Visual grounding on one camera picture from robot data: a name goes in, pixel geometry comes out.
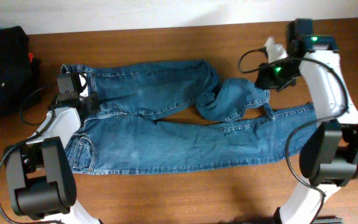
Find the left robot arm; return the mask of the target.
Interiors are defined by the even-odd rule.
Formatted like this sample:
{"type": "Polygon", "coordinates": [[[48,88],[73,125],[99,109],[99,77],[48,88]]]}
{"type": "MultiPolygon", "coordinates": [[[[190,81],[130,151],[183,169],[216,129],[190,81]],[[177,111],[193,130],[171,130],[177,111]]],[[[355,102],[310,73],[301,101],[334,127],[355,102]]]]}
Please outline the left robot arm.
{"type": "Polygon", "coordinates": [[[59,93],[37,130],[5,149],[0,170],[6,171],[10,204],[17,216],[32,223],[100,223],[77,200],[76,183],[65,146],[81,126],[81,114],[99,110],[96,94],[87,93],[84,73],[57,78],[59,93]]]}

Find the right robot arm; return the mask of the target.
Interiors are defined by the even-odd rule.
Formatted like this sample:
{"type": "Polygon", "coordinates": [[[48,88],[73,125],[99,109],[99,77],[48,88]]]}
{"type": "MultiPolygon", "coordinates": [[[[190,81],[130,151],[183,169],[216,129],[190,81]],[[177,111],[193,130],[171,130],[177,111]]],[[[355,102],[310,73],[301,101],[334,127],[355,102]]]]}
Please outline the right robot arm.
{"type": "Polygon", "coordinates": [[[303,77],[313,100],[316,119],[290,134],[316,126],[302,147],[301,175],[291,197],[273,216],[275,223],[336,223],[319,219],[327,199],[358,178],[358,110],[340,67],[334,37],[316,35],[311,19],[295,19],[286,28],[286,46],[268,38],[261,51],[268,58],[260,65],[256,86],[283,90],[303,77]]]}

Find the blue denim jeans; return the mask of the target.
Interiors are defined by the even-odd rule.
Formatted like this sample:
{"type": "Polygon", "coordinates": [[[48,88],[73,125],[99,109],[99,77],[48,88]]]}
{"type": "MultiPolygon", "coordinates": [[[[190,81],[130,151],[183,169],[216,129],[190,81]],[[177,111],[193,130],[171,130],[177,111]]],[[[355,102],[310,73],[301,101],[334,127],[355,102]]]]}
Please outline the blue denim jeans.
{"type": "Polygon", "coordinates": [[[79,174],[166,174],[254,166],[294,155],[315,131],[311,103],[275,110],[270,93],[244,78],[221,80],[204,60],[92,68],[85,73],[100,112],[66,146],[79,174]]]}

